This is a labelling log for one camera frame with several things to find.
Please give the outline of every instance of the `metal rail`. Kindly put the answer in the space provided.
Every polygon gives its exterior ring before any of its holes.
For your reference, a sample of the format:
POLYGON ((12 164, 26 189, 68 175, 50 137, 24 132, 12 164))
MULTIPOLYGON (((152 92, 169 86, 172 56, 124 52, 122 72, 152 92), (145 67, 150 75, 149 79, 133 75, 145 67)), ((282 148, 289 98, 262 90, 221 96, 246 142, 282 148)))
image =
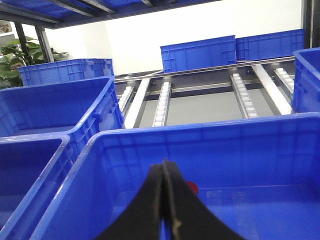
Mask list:
POLYGON ((152 126, 165 126, 170 99, 226 92, 234 92, 243 118, 256 118, 258 113, 254 107, 255 103, 248 92, 253 89, 261 91, 261 97, 264 97, 274 115, 290 114, 292 108, 288 102, 289 99, 285 98, 278 89, 281 87, 285 92, 286 86, 279 83, 281 81, 278 80, 279 77, 275 71, 285 69, 286 74, 292 79, 296 70, 294 59, 294 57, 283 57, 181 72, 160 73, 159 71, 146 76, 135 73, 131 74, 134 77, 118 78, 115 80, 118 92, 121 93, 128 86, 137 89, 128 110, 125 127, 139 127, 146 102, 149 100, 158 101, 156 113, 151 121, 152 126), (170 95, 163 94, 163 86, 166 82, 170 82, 170 95))

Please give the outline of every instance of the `metal bar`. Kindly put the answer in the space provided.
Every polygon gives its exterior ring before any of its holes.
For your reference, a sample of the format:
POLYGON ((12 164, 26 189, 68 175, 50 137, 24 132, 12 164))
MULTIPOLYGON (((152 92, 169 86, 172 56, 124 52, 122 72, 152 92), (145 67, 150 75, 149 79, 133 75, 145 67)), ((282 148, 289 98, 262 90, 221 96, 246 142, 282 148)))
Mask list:
POLYGON ((174 5, 168 4, 163 1, 159 1, 159 4, 155 7, 145 7, 145 5, 141 2, 141 4, 130 4, 128 6, 123 6, 117 8, 117 12, 115 14, 99 14, 97 17, 93 18, 85 18, 85 17, 75 17, 72 16, 64 21, 64 23, 57 24, 55 29, 71 27, 81 24, 90 24, 94 22, 100 21, 108 21, 119 18, 126 18, 131 16, 137 16, 142 14, 154 13, 164 10, 171 10, 173 8, 182 8, 197 4, 211 3, 221 0, 187 0, 187 1, 177 1, 174 5))
POLYGON ((31 19, 37 19, 37 20, 41 20, 41 21, 45 21, 45 22, 49 22, 49 23, 61 23, 61 20, 55 17, 51 17, 51 16, 47 16, 41 13, 37 13, 34 11, 30 11, 30 10, 26 10, 26 9, 22 9, 16 6, 12 6, 10 4, 6 4, 0 1, 0 11, 9 13, 9 14, 14 14, 14 15, 19 15, 19 16, 24 16, 24 17, 28 17, 31 19))
POLYGON ((141 0, 141 1, 150 8, 154 7, 154 5, 149 0, 141 0))
POLYGON ((77 0, 77 1, 86 5, 89 5, 90 7, 103 10, 110 14, 115 13, 115 10, 113 10, 111 7, 109 7, 105 2, 101 0, 77 0))
POLYGON ((2 20, 6 20, 8 22, 22 22, 22 23, 28 24, 28 25, 41 25, 41 26, 48 28, 48 29, 55 28, 55 23, 53 23, 53 22, 43 21, 43 20, 39 20, 36 18, 17 15, 17 14, 13 14, 13 13, 1 11, 1 10, 0 10, 0 16, 1 16, 2 20))
POLYGON ((146 76, 149 78, 144 78, 141 81, 124 121, 124 127, 126 129, 133 129, 138 126, 138 118, 141 117, 141 113, 143 112, 145 107, 143 103, 151 80, 150 76, 155 75, 157 73, 161 73, 161 71, 148 74, 146 76))
POLYGON ((301 25, 304 29, 304 48, 310 48, 311 40, 311 9, 312 9, 312 0, 302 0, 301 6, 301 25))
POLYGON ((164 82, 161 87, 158 105, 154 114, 152 127, 167 125, 168 111, 170 105, 171 82, 164 82))
POLYGON ((134 96, 134 87, 127 86, 119 100, 119 108, 123 115, 126 114, 133 96, 134 96))
POLYGON ((292 108, 281 94, 275 83, 272 81, 266 70, 261 64, 251 66, 257 77, 260 79, 264 89, 270 96, 276 109, 281 115, 291 114, 292 108))
POLYGON ((283 69, 283 68, 277 68, 274 70, 275 75, 280 79, 280 81, 283 83, 285 86, 285 92, 289 93, 290 97, 294 93, 294 87, 295 87, 295 82, 294 80, 289 76, 289 74, 283 69))
POLYGON ((311 26, 310 26, 310 47, 320 46, 320 1, 311 1, 311 26))
POLYGON ((96 14, 93 11, 86 9, 84 7, 78 6, 67 0, 46 0, 46 1, 87 17, 96 16, 96 14))
POLYGON ((22 27, 22 24, 21 22, 14 22, 14 26, 15 26, 15 30, 16 30, 16 33, 18 34, 18 37, 19 37, 19 41, 20 41, 20 46, 21 46, 21 49, 22 49, 22 52, 24 53, 25 57, 26 57, 26 65, 30 65, 31 64, 31 57, 29 55, 29 51, 27 49, 27 39, 26 39, 26 35, 25 35, 25 32, 24 32, 24 29, 22 27))
MULTIPOLYGON (((294 56, 287 56, 287 57, 280 57, 280 58, 273 58, 273 59, 266 59, 266 60, 260 60, 260 61, 254 61, 254 62, 245 62, 245 63, 237 63, 237 64, 230 64, 230 65, 224 65, 224 66, 213 66, 213 67, 207 67, 207 68, 200 68, 200 69, 193 69, 193 70, 186 70, 186 71, 176 71, 176 72, 168 72, 168 73, 162 73, 157 74, 153 78, 162 78, 162 77, 168 77, 168 76, 179 76, 179 75, 186 75, 186 74, 195 74, 195 73, 205 73, 205 72, 212 72, 212 71, 219 71, 219 70, 229 70, 229 69, 236 69, 236 68, 242 68, 242 67, 251 67, 255 64, 276 64, 281 62, 293 62, 295 60, 294 56)), ((130 81, 136 81, 141 80, 144 78, 148 78, 148 76, 137 76, 137 77, 129 77, 129 78, 118 78, 114 80, 115 83, 126 83, 130 81)))
POLYGON ((51 48, 48 42, 45 28, 42 26, 35 26, 36 35, 41 46, 43 57, 46 63, 54 62, 54 56, 52 55, 51 48))
POLYGON ((249 96, 247 88, 238 73, 234 73, 231 77, 232 88, 239 104, 241 114, 244 119, 257 118, 258 114, 249 96))

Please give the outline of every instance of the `blue plastic crate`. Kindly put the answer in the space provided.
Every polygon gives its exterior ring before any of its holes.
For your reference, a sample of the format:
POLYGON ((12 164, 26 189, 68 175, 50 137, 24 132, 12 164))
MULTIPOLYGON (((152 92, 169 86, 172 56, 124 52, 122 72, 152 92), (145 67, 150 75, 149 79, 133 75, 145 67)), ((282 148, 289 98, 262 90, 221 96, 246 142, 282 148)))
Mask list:
POLYGON ((0 239, 29 239, 74 163, 70 137, 0 139, 0 239))
POLYGON ((320 113, 98 133, 32 239, 93 239, 130 203, 149 167, 167 158, 245 239, 318 240, 319 139, 320 113))
POLYGON ((122 127, 114 76, 0 91, 1 137, 62 132, 77 157, 94 134, 122 127))
POLYGON ((18 68, 24 86, 113 76, 112 59, 73 59, 18 68))
POLYGON ((236 59, 262 60, 292 56, 304 48, 305 30, 297 29, 236 38, 236 59))
POLYGON ((294 56, 292 108, 297 113, 320 112, 320 48, 299 50, 294 56))
POLYGON ((235 36, 161 46, 165 73, 236 63, 235 36))

